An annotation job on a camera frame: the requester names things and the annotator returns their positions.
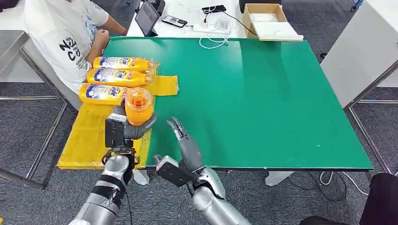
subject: metal frame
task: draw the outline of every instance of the metal frame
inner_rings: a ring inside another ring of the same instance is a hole
[[[364,99],[362,99],[365,95],[367,95],[369,92],[371,92],[373,89],[375,89],[381,82],[383,82],[389,75],[391,75],[395,70],[397,70],[397,68],[398,68],[398,60],[395,61],[388,69],[386,69],[378,78],[376,78],[357,97],[355,97],[353,101],[351,101],[344,108],[344,109],[348,110],[351,113],[351,115],[354,117],[354,120],[357,123],[358,127],[360,128],[362,134],[364,135],[367,144],[372,149],[374,155],[376,156],[376,158],[379,161],[380,165],[382,166],[383,170],[389,174],[391,174],[391,170],[388,168],[388,166],[385,163],[383,157],[381,156],[379,150],[377,149],[376,145],[373,143],[372,139],[370,138],[369,134],[367,133],[365,127],[361,123],[353,106],[355,104],[398,104],[398,100],[364,100]]]
[[[26,51],[23,49],[23,46],[25,43],[29,40],[29,36],[23,32],[19,36],[19,38],[9,47],[8,51],[5,52],[3,56],[0,57],[0,65],[3,65],[2,69],[0,69],[0,73],[2,70],[7,66],[7,64],[17,55],[19,54],[28,64],[29,66],[37,73],[37,75],[46,83],[51,90],[56,94],[56,96],[24,96],[24,97],[0,97],[0,100],[3,101],[8,101],[8,100],[27,100],[27,101],[36,101],[36,100],[55,100],[55,99],[60,99],[64,103],[61,107],[61,110],[58,112],[57,117],[55,118],[55,121],[53,125],[51,126],[50,131],[47,134],[46,139],[44,140],[43,145],[41,146],[35,160],[33,161],[33,164],[26,175],[26,177],[22,177],[20,175],[17,175],[15,173],[12,173],[10,171],[4,170],[0,168],[0,176],[7,178],[9,180],[16,181],[20,184],[24,184],[27,186],[30,186],[35,189],[43,189],[44,185],[37,183],[35,181],[32,181],[32,177],[37,170],[37,167],[43,158],[44,152],[46,151],[54,133],[55,130],[57,129],[61,118],[67,108],[67,106],[70,107],[70,109],[73,109],[73,106],[70,104],[70,102],[61,94],[61,92],[57,89],[57,87],[47,78],[47,76],[44,74],[44,72],[36,65],[36,63],[32,60],[32,58],[26,53]]]

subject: robot finger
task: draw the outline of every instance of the robot finger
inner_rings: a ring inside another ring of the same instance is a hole
[[[180,130],[178,129],[177,125],[174,124],[171,121],[167,121],[167,124],[169,124],[171,126],[171,128],[173,129],[174,134],[177,137],[177,140],[180,141],[181,138],[183,137],[182,133],[180,132]]]
[[[181,134],[183,135],[183,137],[188,135],[188,132],[185,130],[185,128],[183,127],[183,125],[181,124],[181,122],[174,116],[171,117],[175,124],[177,124],[178,129],[180,130]]]

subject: black cable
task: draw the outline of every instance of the black cable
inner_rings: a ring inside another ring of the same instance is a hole
[[[221,11],[221,12],[223,12],[223,13],[225,13],[227,16],[229,16],[229,17],[232,17],[232,18],[234,18],[236,21],[238,21],[242,26],[244,26],[248,31],[250,31],[250,33],[252,33],[252,34],[254,34],[254,35],[256,35],[257,36],[257,34],[256,33],[254,33],[253,31],[251,31],[249,28],[247,28],[245,25],[243,25],[243,23],[242,22],[240,22],[237,18],[235,18],[235,17],[233,17],[233,16],[231,16],[231,15],[229,15],[228,13],[226,13],[226,12],[224,12],[224,11]]]
[[[229,15],[228,13],[226,13],[225,11],[221,11],[221,10],[214,10],[214,11],[211,11],[210,13],[218,13],[218,12],[223,12],[223,13],[225,13],[227,16],[229,16],[229,17],[231,17],[231,18],[234,18],[236,21],[238,21],[242,26],[244,26],[248,31],[250,31],[250,33],[252,33],[252,34],[254,34],[254,35],[256,35],[257,36],[257,34],[256,33],[254,33],[253,31],[251,31],[249,28],[247,28],[242,22],[240,22],[237,18],[235,18],[235,17],[233,17],[233,16],[231,16],[231,15]],[[207,15],[209,15],[210,13],[207,13],[206,14],[206,16],[205,16],[205,20],[204,20],[204,22],[206,23],[206,18],[207,18]]]
[[[331,199],[331,198],[329,198],[326,194],[325,194],[325,192],[322,190],[322,188],[321,188],[321,183],[319,182],[318,183],[318,180],[310,173],[310,172],[306,172],[307,174],[309,174],[310,176],[311,176],[311,178],[314,180],[314,182],[315,182],[315,187],[310,187],[310,188],[308,188],[308,187],[302,187],[302,186],[300,186],[300,185],[297,185],[297,184],[295,184],[295,183],[293,183],[292,181],[291,181],[291,179],[290,179],[290,176],[288,177],[288,181],[289,181],[289,183],[291,183],[293,186],[296,186],[296,187],[298,187],[298,188],[300,188],[300,189],[302,189],[302,190],[305,190],[305,191],[309,191],[309,190],[316,190],[316,189],[318,189],[319,191],[320,191],[320,193],[327,199],[327,200],[329,200],[329,201],[331,201],[331,202],[341,202],[341,201],[343,201],[344,199],[346,199],[346,197],[347,197],[347,184],[345,183],[345,180],[343,179],[343,177],[339,174],[339,173],[336,173],[339,177],[340,177],[340,179],[343,181],[343,183],[344,183],[344,195],[343,195],[343,197],[342,198],[340,198],[340,199]]]
[[[127,195],[127,190],[126,190],[126,198],[127,198],[127,204],[129,205],[130,222],[131,222],[131,225],[133,225],[133,216],[131,215],[131,207],[130,207],[129,196]]]
[[[203,22],[205,22],[205,23],[206,23],[206,18],[207,18],[207,15],[209,15],[209,13],[208,13],[208,14],[206,14],[206,16],[205,16],[205,20],[203,21]]]

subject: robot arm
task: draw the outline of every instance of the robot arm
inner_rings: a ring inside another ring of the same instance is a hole
[[[156,118],[154,113],[143,125],[132,126],[127,121],[124,108],[115,107],[105,120],[105,145],[111,149],[102,160],[104,171],[69,225],[114,224],[136,164],[132,139],[142,137]]]
[[[225,199],[225,189],[217,173],[204,167],[194,139],[180,121],[167,121],[176,134],[182,160],[178,163],[166,156],[155,155],[156,173],[178,187],[187,185],[192,204],[210,225],[250,225],[250,222]]]
[[[140,127],[131,126],[124,110],[116,107],[105,123],[105,142],[111,150],[104,156],[105,169],[86,202],[69,225],[112,225],[116,220],[134,168],[132,139],[138,139],[156,121],[156,114]],[[250,225],[225,199],[225,189],[217,173],[203,166],[199,148],[182,124],[172,118],[168,124],[178,139],[183,159],[155,155],[156,173],[180,187],[186,185],[192,203],[211,225]]]

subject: green table mat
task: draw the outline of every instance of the green table mat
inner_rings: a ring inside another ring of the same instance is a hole
[[[166,124],[177,117],[206,166],[270,170],[369,170],[372,165],[307,41],[112,38],[105,56],[144,57],[178,75],[176,96],[157,97],[147,166],[181,159]]]

